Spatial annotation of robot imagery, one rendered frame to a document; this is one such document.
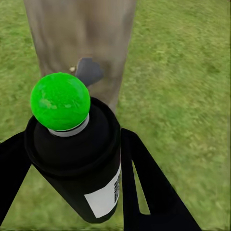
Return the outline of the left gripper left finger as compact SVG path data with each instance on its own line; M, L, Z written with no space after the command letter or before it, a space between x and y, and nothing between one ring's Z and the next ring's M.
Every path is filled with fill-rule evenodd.
M31 166L24 134L22 131L0 143L0 226Z

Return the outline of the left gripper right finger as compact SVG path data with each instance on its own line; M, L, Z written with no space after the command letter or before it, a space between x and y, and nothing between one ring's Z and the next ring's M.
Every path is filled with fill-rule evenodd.
M132 160L150 210L139 209ZM121 128L124 231L202 231L139 136Z

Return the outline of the pesticide atomizer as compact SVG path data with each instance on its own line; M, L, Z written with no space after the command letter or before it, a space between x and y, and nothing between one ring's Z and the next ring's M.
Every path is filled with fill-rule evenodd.
M24 131L31 164L90 224L115 213L121 174L121 128L111 109L89 95L101 66L81 58L75 76L55 73L33 87Z

